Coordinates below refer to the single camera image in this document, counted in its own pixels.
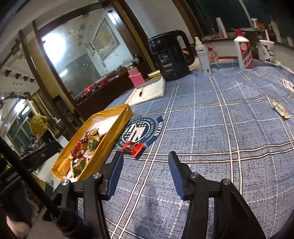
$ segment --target notebook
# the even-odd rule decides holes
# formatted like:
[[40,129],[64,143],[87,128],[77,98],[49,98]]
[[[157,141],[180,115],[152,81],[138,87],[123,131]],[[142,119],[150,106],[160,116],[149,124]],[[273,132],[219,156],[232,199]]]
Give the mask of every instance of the notebook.
[[162,97],[164,95],[164,87],[165,80],[163,77],[161,77],[159,81],[145,86],[141,97],[139,95],[141,88],[134,89],[125,104],[129,104],[129,106],[132,106],[143,103],[145,101],[156,99],[158,97]]

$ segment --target yellow jacket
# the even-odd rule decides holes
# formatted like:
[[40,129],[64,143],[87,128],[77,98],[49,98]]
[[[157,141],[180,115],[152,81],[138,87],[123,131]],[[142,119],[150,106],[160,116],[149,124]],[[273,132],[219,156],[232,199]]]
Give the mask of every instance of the yellow jacket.
[[42,115],[35,115],[30,122],[30,129],[33,135],[42,137],[45,131],[48,129],[46,121],[48,118]]

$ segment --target metal screw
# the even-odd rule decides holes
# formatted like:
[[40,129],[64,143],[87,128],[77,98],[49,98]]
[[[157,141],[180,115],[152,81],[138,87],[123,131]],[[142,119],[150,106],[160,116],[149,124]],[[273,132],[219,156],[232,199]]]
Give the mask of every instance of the metal screw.
[[196,173],[196,172],[192,172],[192,173],[190,174],[190,176],[191,176],[192,179],[197,179],[198,176],[199,176],[199,174]]
[[101,177],[101,173],[99,172],[96,172],[93,174],[93,178],[97,179],[97,178],[100,178]]
[[69,180],[68,179],[63,179],[62,182],[61,182],[61,184],[63,186],[68,185],[69,184]]
[[229,179],[225,178],[223,180],[223,183],[224,183],[224,185],[229,185],[231,183],[231,181]]

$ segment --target pen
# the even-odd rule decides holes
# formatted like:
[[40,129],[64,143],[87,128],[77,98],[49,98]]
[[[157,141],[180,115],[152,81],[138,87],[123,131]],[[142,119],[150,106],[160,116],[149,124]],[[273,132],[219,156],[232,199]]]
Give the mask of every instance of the pen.
[[142,96],[143,89],[144,89],[144,86],[142,86],[142,88],[141,88],[141,90],[140,90],[140,94],[139,94],[140,97]]

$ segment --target black kettle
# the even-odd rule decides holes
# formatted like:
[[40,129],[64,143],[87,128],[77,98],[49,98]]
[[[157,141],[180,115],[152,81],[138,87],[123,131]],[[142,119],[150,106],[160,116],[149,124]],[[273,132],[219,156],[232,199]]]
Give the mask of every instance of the black kettle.
[[[182,52],[177,37],[181,36],[189,52],[190,59],[187,60]],[[166,32],[148,41],[151,53],[155,57],[155,61],[159,70],[166,81],[180,79],[190,73],[189,65],[194,60],[194,53],[188,41],[186,34],[183,31],[175,30]]]

